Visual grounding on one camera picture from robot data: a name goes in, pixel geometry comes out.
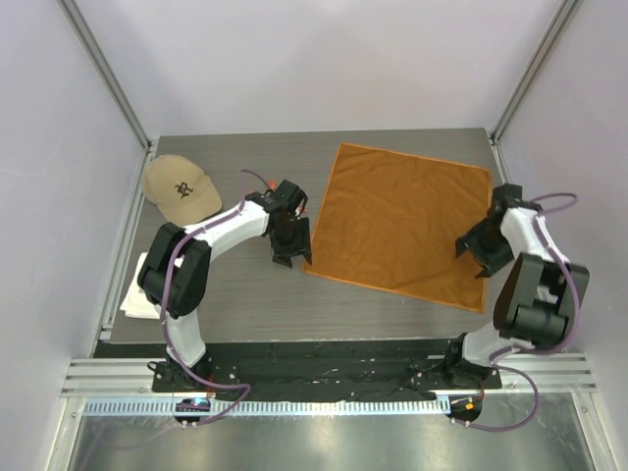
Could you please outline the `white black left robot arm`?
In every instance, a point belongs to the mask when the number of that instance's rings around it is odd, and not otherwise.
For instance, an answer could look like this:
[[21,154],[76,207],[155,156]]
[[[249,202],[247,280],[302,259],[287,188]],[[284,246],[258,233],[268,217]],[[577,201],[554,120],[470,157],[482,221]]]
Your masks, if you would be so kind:
[[256,237],[270,240],[273,262],[290,268],[292,259],[301,257],[310,264],[310,223],[303,215],[307,202],[300,186],[283,180],[264,192],[248,193],[223,215],[186,227],[167,223],[158,230],[136,282],[159,312],[167,364],[187,391],[236,389],[210,381],[211,361],[200,333],[198,307],[211,264]]

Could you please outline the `orange cloth napkin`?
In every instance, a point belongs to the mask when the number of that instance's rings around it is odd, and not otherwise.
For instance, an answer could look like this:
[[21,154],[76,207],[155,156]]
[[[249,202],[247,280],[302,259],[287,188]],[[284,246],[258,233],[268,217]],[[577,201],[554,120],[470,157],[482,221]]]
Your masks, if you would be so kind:
[[492,188],[486,168],[343,142],[302,269],[481,313],[487,283],[455,242],[486,216]]

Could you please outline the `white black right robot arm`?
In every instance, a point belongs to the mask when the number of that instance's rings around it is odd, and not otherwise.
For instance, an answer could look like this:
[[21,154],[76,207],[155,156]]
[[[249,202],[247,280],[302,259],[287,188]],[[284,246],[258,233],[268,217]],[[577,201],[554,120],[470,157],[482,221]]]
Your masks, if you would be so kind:
[[505,266],[511,271],[492,321],[450,342],[438,370],[452,386],[480,385],[513,353],[559,353],[575,336],[590,272],[557,247],[547,215],[539,199],[527,200],[521,186],[504,183],[494,189],[486,217],[456,240],[456,253],[472,255],[480,278]]

